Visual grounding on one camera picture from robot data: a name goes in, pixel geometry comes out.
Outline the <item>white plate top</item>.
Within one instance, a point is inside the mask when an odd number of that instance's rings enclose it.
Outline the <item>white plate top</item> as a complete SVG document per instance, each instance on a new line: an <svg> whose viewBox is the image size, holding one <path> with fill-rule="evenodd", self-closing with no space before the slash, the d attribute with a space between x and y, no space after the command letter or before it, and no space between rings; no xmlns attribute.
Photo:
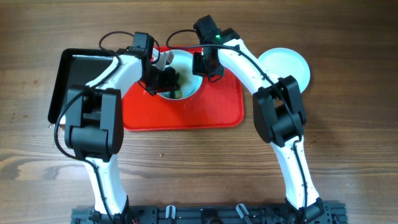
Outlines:
<svg viewBox="0 0 398 224"><path fill-rule="evenodd" d="M184 50L166 50L160 53L155 64L159 69L172 67L179 74L179 90L159 93L168 100L183 100L192 96L200 88L203 78L192 73L193 54Z"/></svg>

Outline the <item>white plate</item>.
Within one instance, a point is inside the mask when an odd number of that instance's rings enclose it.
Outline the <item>white plate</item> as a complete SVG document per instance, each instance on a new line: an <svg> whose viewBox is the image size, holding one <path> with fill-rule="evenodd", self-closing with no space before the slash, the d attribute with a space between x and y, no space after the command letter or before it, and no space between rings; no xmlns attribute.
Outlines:
<svg viewBox="0 0 398 224"><path fill-rule="evenodd" d="M192 96L200 88L203 78L192 73L193 54L184 50L166 50L160 53L155 64L159 69L172 67L179 74L179 90L159 93L168 100L183 100Z"/></svg>
<svg viewBox="0 0 398 224"><path fill-rule="evenodd" d="M303 93L310 83L310 67L307 61L296 51L278 47L265 51L258 60L280 77L293 76Z"/></svg>

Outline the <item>green yellow sponge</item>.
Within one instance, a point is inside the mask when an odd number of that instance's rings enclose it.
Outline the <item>green yellow sponge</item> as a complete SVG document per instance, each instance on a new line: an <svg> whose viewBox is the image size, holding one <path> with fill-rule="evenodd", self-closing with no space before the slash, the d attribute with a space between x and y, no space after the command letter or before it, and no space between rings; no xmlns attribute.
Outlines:
<svg viewBox="0 0 398 224"><path fill-rule="evenodd" d="M177 84L179 86L178 90L172 90L169 93L169 98L170 99L181 99L183 97L183 91L188 85L188 78L185 75L181 75L180 73L177 73L179 75Z"/></svg>

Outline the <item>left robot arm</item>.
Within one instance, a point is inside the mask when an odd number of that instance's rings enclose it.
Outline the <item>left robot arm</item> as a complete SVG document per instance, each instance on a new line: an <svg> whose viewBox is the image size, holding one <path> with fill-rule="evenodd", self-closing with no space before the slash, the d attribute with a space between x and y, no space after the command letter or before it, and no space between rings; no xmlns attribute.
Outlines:
<svg viewBox="0 0 398 224"><path fill-rule="evenodd" d="M59 115L66 119L71 158L84 163L95 195L93 207L72 211L72 223L134 223L118 167L124 138L122 98L135 83L151 96L180 89L179 73L165 66L172 54L153 58L153 51L160 49L153 36L135 32L132 38L132 45L109 52L113 61L100 76L68 90Z"/></svg>

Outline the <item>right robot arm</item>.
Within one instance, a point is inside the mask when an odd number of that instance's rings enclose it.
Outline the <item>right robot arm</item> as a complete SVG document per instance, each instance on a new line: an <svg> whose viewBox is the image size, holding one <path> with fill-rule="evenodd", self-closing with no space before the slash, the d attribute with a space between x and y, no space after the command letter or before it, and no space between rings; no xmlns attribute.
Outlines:
<svg viewBox="0 0 398 224"><path fill-rule="evenodd" d="M193 74L219 78L230 70L252 94L254 126L273 148L294 223L310 223L324 213L303 148L306 115L297 80L270 71L232 28L221 30L210 15L193 25L202 51L193 56Z"/></svg>

